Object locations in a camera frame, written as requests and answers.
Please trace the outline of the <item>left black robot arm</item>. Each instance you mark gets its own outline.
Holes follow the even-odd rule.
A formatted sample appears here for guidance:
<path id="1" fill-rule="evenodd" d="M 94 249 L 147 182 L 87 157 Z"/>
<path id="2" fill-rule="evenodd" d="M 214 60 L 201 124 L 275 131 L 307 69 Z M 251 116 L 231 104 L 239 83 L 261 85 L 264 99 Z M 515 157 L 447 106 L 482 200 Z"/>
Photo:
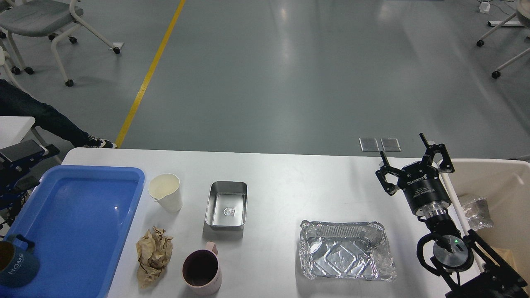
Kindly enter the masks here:
<path id="1" fill-rule="evenodd" d="M 6 211 L 6 216 L 1 216 L 2 228 L 14 223 L 31 190 L 40 184 L 39 180 L 30 174 L 31 169 L 59 153 L 55 145 L 42 146 L 32 139 L 1 149 L 0 209 Z"/>

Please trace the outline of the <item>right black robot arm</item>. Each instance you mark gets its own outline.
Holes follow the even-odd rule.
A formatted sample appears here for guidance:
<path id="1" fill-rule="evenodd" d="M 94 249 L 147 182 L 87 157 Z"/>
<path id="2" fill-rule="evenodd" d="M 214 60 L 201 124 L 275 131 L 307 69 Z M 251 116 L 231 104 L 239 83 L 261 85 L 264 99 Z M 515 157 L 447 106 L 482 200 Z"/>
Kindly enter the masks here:
<path id="1" fill-rule="evenodd" d="M 447 298 L 528 298 L 528 283 L 508 262 L 477 232 L 463 235 L 457 228 L 440 178 L 455 171 L 451 157 L 445 144 L 429 143 L 424 134 L 420 138 L 426 149 L 420 161 L 394 168 L 380 151 L 375 173 L 387 194 L 403 191 L 412 214 L 429 230 L 417 243 L 420 265 L 443 278 L 450 288 Z"/>

